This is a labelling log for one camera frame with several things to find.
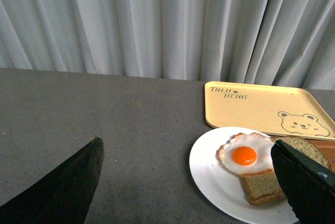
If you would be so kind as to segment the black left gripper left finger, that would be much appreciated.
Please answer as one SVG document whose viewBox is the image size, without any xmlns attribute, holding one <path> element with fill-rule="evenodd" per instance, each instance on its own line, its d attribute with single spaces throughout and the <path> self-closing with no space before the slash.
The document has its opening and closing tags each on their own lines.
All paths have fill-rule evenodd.
<svg viewBox="0 0 335 224">
<path fill-rule="evenodd" d="M 1 206 L 1 223 L 84 223 L 101 176 L 104 143 L 91 142 Z"/>
</svg>

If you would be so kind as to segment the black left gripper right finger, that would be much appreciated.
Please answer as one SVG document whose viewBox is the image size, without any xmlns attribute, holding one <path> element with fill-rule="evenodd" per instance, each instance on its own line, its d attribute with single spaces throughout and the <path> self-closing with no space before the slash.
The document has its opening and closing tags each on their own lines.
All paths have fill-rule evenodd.
<svg viewBox="0 0 335 224">
<path fill-rule="evenodd" d="M 278 183 L 300 223 L 334 223 L 334 172 L 283 140 L 271 158 Z"/>
</svg>

